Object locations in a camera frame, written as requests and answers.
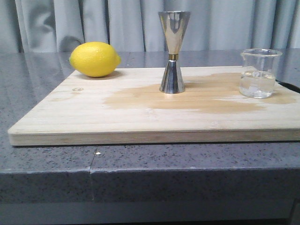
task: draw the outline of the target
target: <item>gray countertop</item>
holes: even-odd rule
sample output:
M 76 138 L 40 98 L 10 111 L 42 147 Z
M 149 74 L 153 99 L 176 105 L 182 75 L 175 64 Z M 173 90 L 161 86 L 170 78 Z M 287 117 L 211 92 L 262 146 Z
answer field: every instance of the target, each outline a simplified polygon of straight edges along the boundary
M 180 66 L 238 66 L 240 52 L 181 52 Z M 300 49 L 283 52 L 277 79 L 300 86 Z M 21 203 L 283 200 L 273 217 L 289 215 L 300 198 L 300 142 L 12 147 L 7 129 L 73 72 L 69 56 L 0 54 L 0 214 Z M 120 56 L 120 68 L 165 67 L 167 52 Z

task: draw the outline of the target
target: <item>gray curtain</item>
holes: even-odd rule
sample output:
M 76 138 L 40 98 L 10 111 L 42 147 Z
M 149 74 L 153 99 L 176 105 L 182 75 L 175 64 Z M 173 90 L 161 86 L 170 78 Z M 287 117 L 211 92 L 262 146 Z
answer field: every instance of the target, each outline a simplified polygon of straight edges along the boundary
M 300 0 L 0 0 L 0 52 L 164 51 L 163 10 L 191 11 L 182 51 L 300 48 Z

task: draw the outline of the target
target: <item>wooden cutting board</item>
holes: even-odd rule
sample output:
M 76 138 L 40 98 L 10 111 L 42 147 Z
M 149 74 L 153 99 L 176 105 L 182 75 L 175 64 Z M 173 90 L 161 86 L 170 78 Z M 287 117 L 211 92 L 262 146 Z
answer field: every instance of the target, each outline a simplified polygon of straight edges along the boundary
M 75 71 L 8 131 L 12 145 L 300 140 L 300 94 L 239 93 L 241 67 L 182 67 L 186 91 L 158 89 L 164 68 Z

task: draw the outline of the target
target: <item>metal jigger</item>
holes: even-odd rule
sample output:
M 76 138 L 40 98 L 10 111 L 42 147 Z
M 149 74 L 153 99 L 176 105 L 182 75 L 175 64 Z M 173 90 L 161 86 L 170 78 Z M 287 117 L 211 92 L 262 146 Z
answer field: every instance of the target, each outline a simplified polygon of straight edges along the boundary
M 181 93 L 184 92 L 185 88 L 178 62 L 178 54 L 188 26 L 190 12 L 168 11 L 159 12 L 158 15 L 169 51 L 169 61 L 165 67 L 159 90 L 166 94 Z

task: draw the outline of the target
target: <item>lemon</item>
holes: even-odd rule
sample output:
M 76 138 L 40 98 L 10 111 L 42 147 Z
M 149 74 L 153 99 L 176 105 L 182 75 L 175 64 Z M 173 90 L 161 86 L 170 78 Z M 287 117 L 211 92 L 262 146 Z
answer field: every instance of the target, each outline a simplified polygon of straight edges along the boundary
M 69 61 L 79 72 L 91 77 L 101 77 L 114 71 L 121 58 L 111 45 L 93 41 L 77 46 Z

